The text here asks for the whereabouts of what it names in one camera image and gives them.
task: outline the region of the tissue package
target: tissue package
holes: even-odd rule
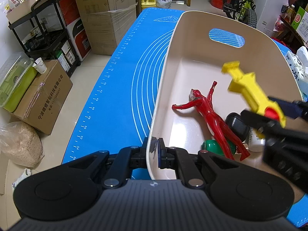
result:
[[[305,70],[305,73],[307,68],[308,68],[308,51],[307,48],[305,46],[300,47],[297,52],[296,55],[298,57],[298,59],[301,61],[301,64],[303,65],[303,68]]]
[[[299,89],[301,92],[308,94],[308,75],[305,73],[301,61],[291,51],[287,52],[285,59],[289,64]]]

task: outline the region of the paper cup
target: paper cup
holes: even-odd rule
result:
[[[33,63],[32,67],[34,67],[40,74],[44,74],[47,70],[45,63],[42,58],[36,59],[35,63]]]

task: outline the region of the red action figure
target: red action figure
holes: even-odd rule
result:
[[[238,149],[238,152],[241,152],[240,160],[242,161],[250,156],[250,153],[244,147],[241,140],[231,131],[224,120],[213,110],[212,95],[216,84],[217,82],[214,81],[207,98],[203,96],[199,90],[192,89],[189,95],[191,101],[184,105],[174,104],[172,105],[172,109],[187,109],[195,106],[197,112],[199,112],[206,121],[211,134],[220,145],[225,157],[234,160],[229,144],[224,136],[234,143]]]

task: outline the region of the black shelving rack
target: black shelving rack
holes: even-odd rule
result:
[[[58,19],[60,21],[60,24],[62,26],[61,30],[57,30],[57,35],[56,35],[56,39],[51,39],[51,37],[46,34],[44,32],[44,29],[37,17],[37,14],[40,13],[42,10],[44,10],[45,8],[47,8],[50,5],[54,5],[54,8],[56,10]],[[35,27],[32,18],[35,19],[37,26],[39,27],[43,38],[45,39],[45,42],[47,44],[46,48],[40,49],[40,50],[33,50],[33,51],[28,51],[25,46],[23,45],[21,39],[19,38],[18,34],[15,31],[15,28],[21,24],[23,24],[26,21],[30,21],[32,27]],[[21,47],[23,48],[24,52],[26,53],[27,56],[29,57],[33,57],[33,56],[38,56],[41,55],[43,56],[44,54],[50,54],[54,59],[58,59],[57,55],[55,53],[55,48],[58,46],[58,44],[63,40],[66,39],[68,40],[68,43],[70,45],[70,48],[75,56],[75,61],[72,64],[72,66],[70,67],[70,69],[67,71],[67,75],[69,77],[71,77],[71,75],[73,74],[73,72],[75,71],[76,67],[80,66],[80,60],[78,58],[78,55],[76,53],[76,50],[70,40],[70,36],[67,32],[67,29],[65,28],[63,21],[61,19],[57,4],[56,4],[56,0],[37,0],[32,6],[31,6],[31,12],[28,13],[27,15],[23,16],[22,18],[18,19],[16,22],[14,23],[10,23],[9,22],[9,29],[13,31],[14,35],[16,36],[19,44],[21,45]]]

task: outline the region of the blue silicone mat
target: blue silicone mat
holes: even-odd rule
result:
[[[184,11],[148,8],[137,18],[97,80],[68,143],[63,163],[97,150],[117,153],[141,146],[148,136],[161,70],[174,27]],[[241,47],[244,39],[219,29],[211,39]],[[275,42],[285,54],[288,48]],[[150,179],[147,170],[133,178]],[[295,204],[288,219],[296,226],[307,222],[308,197]]]

